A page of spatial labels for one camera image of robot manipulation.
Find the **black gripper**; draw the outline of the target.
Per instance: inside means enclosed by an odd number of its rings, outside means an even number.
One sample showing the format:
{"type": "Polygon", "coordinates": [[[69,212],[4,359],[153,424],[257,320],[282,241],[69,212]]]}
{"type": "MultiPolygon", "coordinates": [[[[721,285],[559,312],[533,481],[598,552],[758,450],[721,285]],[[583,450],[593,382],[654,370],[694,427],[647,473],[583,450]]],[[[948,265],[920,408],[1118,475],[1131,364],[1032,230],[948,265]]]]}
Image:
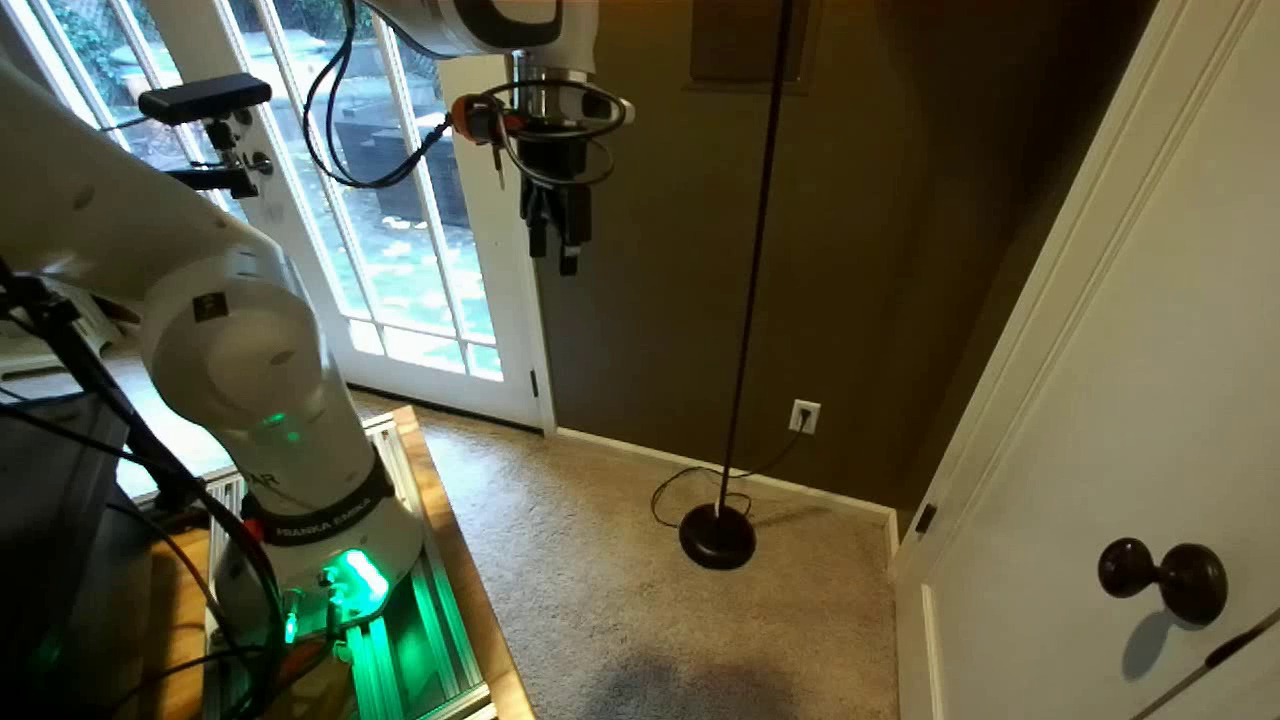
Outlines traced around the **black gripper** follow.
{"type": "Polygon", "coordinates": [[[556,254],[559,274],[580,272],[580,253],[593,241],[593,188],[580,179],[588,145],[536,129],[521,141],[521,219],[529,253],[556,254]]]}

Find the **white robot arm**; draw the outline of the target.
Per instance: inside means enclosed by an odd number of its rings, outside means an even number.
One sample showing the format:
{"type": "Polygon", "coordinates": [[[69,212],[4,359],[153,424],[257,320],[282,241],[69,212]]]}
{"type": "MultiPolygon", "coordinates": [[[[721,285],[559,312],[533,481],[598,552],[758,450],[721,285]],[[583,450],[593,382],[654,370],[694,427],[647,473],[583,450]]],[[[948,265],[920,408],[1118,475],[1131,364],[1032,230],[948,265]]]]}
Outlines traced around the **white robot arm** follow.
{"type": "MultiPolygon", "coordinates": [[[[344,0],[443,58],[501,57],[506,82],[460,97],[443,125],[476,145],[569,145],[553,111],[598,72],[600,0],[344,0]]],[[[173,413],[200,424],[249,481],[237,522],[276,595],[382,610],[422,559],[333,364],[294,254],[176,177],[77,118],[20,69],[0,69],[0,265],[62,281],[140,320],[140,350],[173,413]]]]}

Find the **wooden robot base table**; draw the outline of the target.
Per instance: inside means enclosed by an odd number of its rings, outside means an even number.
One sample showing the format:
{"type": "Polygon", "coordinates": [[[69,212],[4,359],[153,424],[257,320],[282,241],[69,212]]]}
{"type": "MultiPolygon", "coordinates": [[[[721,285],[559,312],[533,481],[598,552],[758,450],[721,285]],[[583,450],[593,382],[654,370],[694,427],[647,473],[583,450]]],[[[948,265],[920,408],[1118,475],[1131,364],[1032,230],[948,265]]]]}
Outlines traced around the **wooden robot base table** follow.
{"type": "MultiPolygon", "coordinates": [[[[529,688],[460,535],[413,408],[363,418],[398,498],[425,522],[422,562],[369,624],[290,624],[283,669],[259,720],[536,720],[529,688]]],[[[241,657],[215,639],[214,569],[226,532],[192,529],[153,547],[176,607],[173,634],[119,720],[233,720],[241,657]]]]}

